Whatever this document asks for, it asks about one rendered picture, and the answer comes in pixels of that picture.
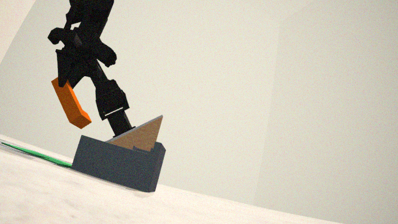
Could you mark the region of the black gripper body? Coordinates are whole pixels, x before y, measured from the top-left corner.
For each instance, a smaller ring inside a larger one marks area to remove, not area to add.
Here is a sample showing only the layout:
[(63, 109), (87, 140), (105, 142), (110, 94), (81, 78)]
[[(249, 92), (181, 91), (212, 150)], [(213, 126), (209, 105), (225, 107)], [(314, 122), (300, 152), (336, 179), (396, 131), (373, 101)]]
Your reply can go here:
[(48, 39), (53, 45), (56, 45), (59, 43), (59, 41), (62, 41), (62, 43), (65, 45), (62, 50), (78, 53), (83, 61), (76, 64), (76, 66), (85, 67), (92, 70), (94, 74), (86, 75), (86, 77), (100, 79), (102, 70), (97, 63), (88, 61), (88, 59), (94, 58), (94, 55), (90, 51), (91, 49), (89, 52), (83, 50), (86, 41), (95, 33), (98, 35), (97, 40), (101, 40), (100, 31), (88, 24), (80, 24), (79, 27), (74, 27), (73, 30), (56, 27), (51, 30), (50, 34), (48, 35)]

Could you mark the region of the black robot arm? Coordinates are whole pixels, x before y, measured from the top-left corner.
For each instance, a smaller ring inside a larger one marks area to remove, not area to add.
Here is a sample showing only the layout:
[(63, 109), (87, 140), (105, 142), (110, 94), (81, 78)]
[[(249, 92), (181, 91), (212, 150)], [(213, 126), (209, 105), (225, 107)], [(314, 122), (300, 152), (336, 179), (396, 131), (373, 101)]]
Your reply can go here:
[[(80, 24), (88, 24), (95, 27), (102, 34), (114, 0), (69, 0), (69, 3), (71, 7), (66, 14), (64, 29), (69, 30), (72, 24), (80, 22)], [(109, 68), (111, 65), (116, 64), (117, 55), (110, 47), (101, 42), (101, 40), (97, 40), (97, 37), (97, 33), (90, 36), (83, 50), (89, 52), (91, 49), (90, 51), (94, 55), (94, 58), (90, 58), (88, 61), (97, 63), (102, 70), (98, 60)], [(117, 82), (114, 79), (108, 80), (103, 70), (100, 79), (91, 78), (91, 80), (96, 87), (95, 102), (100, 118), (102, 121), (106, 118), (108, 119), (115, 134), (113, 138), (135, 128), (136, 126), (131, 126), (125, 113), (125, 110), (129, 109), (126, 94), (119, 88)], [(115, 112), (111, 113), (112, 111)], [(107, 115), (108, 113), (111, 114)]]

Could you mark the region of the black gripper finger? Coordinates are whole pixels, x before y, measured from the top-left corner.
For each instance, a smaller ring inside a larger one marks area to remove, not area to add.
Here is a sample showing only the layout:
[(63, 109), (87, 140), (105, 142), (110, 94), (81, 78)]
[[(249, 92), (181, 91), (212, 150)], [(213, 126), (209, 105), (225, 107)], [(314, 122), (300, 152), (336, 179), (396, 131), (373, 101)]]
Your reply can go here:
[(72, 70), (68, 81), (72, 87), (72, 89), (77, 85), (77, 83), (86, 75), (93, 75), (94, 73), (89, 68), (76, 66)]
[(83, 61), (78, 53), (56, 49), (59, 87), (64, 87), (75, 65)]

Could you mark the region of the orange l-shaped part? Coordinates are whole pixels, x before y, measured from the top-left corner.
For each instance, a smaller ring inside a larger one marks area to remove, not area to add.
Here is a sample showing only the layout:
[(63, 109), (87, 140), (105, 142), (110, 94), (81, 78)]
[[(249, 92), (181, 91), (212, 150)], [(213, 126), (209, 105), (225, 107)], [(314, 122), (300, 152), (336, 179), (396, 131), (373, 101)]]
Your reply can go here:
[(59, 87), (58, 77), (51, 82), (69, 122), (80, 129), (89, 125), (92, 121), (82, 110), (69, 81), (64, 87)]

